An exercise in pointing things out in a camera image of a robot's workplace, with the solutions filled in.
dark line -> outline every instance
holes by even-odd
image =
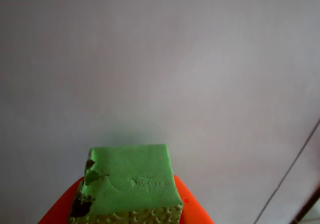
[[[290,165],[289,169],[287,170],[287,172],[285,173],[285,175],[283,176],[283,178],[281,179],[281,181],[279,182],[277,188],[274,190],[274,192],[272,193],[272,195],[270,196],[270,198],[268,199],[268,201],[265,203],[264,207],[262,208],[262,210],[260,211],[259,215],[257,216],[256,220],[254,221],[253,224],[257,224],[257,222],[259,221],[262,213],[264,213],[265,209],[267,208],[267,206],[269,205],[271,199],[274,197],[274,195],[277,193],[277,191],[279,190],[280,186],[282,185],[282,183],[284,182],[284,180],[286,179],[287,175],[289,174],[289,172],[291,171],[292,167],[295,165],[295,163],[297,162],[298,158],[300,157],[301,153],[304,151],[305,147],[307,146],[308,142],[310,141],[311,137],[313,136],[313,134],[315,133],[316,129],[318,128],[320,124],[320,119],[317,121],[315,127],[312,129],[312,131],[310,132],[309,136],[307,137],[306,141],[304,142],[304,145],[302,146],[302,148],[300,149],[300,151],[298,152],[297,156],[295,157],[294,161],[292,162],[292,164]]]

green foam block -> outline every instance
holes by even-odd
[[[72,224],[178,224],[183,202],[166,145],[91,148]]]

green clay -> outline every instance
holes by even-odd
[[[96,147],[69,221],[179,223],[182,206],[166,145]]]

gray wall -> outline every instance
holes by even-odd
[[[0,0],[1,220],[37,223],[91,146],[167,143],[217,224],[252,224],[320,117],[319,10]]]

orange object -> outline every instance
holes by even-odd
[[[214,224],[209,214],[181,179],[178,176],[174,176],[174,180],[180,197],[184,202],[180,224]]]
[[[76,181],[45,214],[39,224],[68,224],[72,202],[74,201],[79,182]],[[178,176],[174,176],[175,185],[184,202],[180,224],[214,224],[208,213],[196,200]]]

